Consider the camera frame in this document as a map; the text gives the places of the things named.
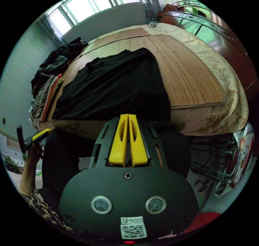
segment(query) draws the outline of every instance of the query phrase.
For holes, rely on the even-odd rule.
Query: beige floral bedspread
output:
[[[227,95],[225,104],[220,106],[184,109],[171,107],[171,122],[176,124],[183,134],[210,136],[236,132],[245,126],[248,118],[248,103],[245,92],[235,71],[217,51],[189,32],[165,23],[158,23],[155,28],[140,25],[118,31],[140,27],[151,35],[170,35],[187,46],[209,67]],[[41,129],[59,127],[80,136],[97,138],[104,123],[103,121],[55,120],[52,123],[41,123],[40,127]]]

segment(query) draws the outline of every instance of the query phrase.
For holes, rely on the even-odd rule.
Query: yellow plastic part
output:
[[[111,164],[122,165],[123,167],[125,167],[126,162],[128,116],[129,114],[124,114],[120,117],[109,157]]]
[[[129,114],[129,128],[132,167],[146,164],[148,162],[148,157],[136,115]]]
[[[32,141],[34,141],[35,139],[37,139],[38,137],[40,137],[41,135],[43,135],[44,133],[48,132],[50,133],[52,129],[50,128],[46,128],[44,130],[42,130],[41,132],[35,134],[33,137],[32,137]]]

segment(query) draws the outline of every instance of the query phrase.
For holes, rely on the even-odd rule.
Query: leopard print sleeve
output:
[[[21,194],[21,196],[25,199],[29,207],[47,223],[54,227],[62,228],[67,232],[76,233],[68,227],[62,218],[44,201],[37,189],[34,189],[34,193],[30,196],[25,194]]]

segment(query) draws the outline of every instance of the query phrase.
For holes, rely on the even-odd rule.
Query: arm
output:
[[[21,194],[30,196],[35,189],[36,166],[43,150],[39,144],[32,144],[28,151],[28,158],[25,160],[21,184],[18,191]]]
[[[29,159],[24,164],[24,171],[18,191],[27,196],[30,196],[35,189],[36,164]]]

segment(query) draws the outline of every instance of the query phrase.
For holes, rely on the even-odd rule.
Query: hand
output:
[[[38,161],[40,160],[40,156],[42,155],[42,153],[43,153],[42,147],[37,143],[33,143],[30,149],[28,150],[27,161],[37,164]]]

